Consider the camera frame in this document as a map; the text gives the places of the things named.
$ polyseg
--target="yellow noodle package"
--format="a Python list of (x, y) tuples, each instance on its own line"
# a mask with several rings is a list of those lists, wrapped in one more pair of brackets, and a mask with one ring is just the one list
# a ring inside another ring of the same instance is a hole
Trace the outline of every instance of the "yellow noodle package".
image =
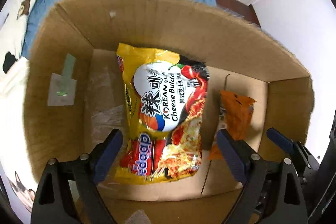
[(200, 127), (209, 78), (205, 64), (123, 43), (117, 60), (129, 132), (115, 181), (146, 184), (194, 175), (202, 158)]

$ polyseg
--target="orange snack packet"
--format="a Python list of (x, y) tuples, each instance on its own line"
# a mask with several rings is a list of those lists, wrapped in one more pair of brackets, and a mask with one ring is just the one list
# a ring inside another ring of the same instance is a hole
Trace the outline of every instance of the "orange snack packet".
[[(243, 140), (251, 122), (253, 104), (256, 101), (247, 96), (236, 95), (231, 91), (221, 90), (220, 95), (221, 106), (216, 133), (225, 128), (234, 140)], [(209, 160), (223, 158), (217, 145), (216, 136), (210, 150)]]

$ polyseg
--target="brown floor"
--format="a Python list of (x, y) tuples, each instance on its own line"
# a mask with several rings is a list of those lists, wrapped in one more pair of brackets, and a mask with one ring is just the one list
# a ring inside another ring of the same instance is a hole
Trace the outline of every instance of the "brown floor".
[(237, 0), (216, 0), (217, 6), (225, 9), (230, 9), (231, 11), (234, 11), (242, 16), (245, 17), (245, 19), (251, 23), (255, 23), (258, 26), (259, 20), (257, 18), (257, 15), (253, 9), (252, 4), (250, 6), (247, 6)]

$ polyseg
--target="green tape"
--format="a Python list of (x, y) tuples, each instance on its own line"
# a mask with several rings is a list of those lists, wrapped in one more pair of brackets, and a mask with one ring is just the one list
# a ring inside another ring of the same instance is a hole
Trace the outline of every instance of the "green tape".
[(67, 54), (64, 60), (62, 79), (61, 82), (59, 83), (59, 92), (57, 92), (58, 96), (66, 96), (68, 94), (70, 80), (72, 77), (72, 72), (74, 70), (75, 62), (76, 58), (73, 57), (71, 54)]

